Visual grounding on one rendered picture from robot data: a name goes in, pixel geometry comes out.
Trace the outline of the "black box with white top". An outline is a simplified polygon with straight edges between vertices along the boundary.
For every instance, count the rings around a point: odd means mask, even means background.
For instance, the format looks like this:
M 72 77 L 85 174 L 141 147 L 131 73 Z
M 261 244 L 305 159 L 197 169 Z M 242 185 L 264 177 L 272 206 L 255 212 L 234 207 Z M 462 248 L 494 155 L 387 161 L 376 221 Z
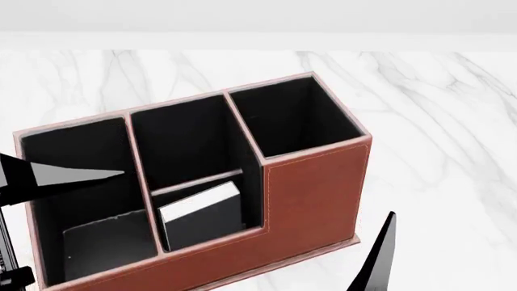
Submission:
M 241 193 L 233 181 L 158 208 L 166 251 L 208 242 L 243 230 Z

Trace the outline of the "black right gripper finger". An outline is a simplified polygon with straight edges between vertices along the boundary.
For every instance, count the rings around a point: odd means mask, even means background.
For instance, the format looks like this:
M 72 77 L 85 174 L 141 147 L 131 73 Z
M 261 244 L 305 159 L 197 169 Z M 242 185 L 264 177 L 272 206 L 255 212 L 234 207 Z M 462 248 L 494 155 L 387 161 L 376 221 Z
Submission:
M 391 211 L 376 237 L 363 267 L 347 291 L 388 291 L 396 243 L 397 215 Z

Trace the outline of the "brown leather desk caddy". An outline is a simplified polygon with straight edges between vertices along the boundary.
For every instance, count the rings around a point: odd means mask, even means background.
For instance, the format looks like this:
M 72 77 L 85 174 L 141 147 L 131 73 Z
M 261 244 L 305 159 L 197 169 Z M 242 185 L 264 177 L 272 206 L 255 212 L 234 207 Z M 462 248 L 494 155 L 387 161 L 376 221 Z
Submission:
M 206 291 L 357 242 L 372 136 L 314 73 L 21 130 L 18 157 L 124 171 L 26 203 L 41 291 Z M 243 230 L 166 251 L 158 208 L 218 183 Z M 64 232 L 145 210 L 149 259 L 66 281 Z

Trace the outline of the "dark grey flat card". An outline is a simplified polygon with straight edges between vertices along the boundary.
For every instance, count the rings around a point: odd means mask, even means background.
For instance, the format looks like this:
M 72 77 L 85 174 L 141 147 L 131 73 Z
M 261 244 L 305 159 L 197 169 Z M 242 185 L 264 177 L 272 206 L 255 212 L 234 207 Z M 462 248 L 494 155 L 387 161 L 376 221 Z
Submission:
M 145 210 L 124 213 L 64 232 L 65 280 L 75 280 L 157 254 Z

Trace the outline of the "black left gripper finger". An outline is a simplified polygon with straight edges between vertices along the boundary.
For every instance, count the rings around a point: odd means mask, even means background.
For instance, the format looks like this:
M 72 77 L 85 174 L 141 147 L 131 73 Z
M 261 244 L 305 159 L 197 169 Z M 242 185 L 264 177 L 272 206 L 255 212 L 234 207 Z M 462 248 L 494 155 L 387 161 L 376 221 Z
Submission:
M 0 153 L 0 206 L 81 190 L 123 174 L 124 171 L 55 167 Z

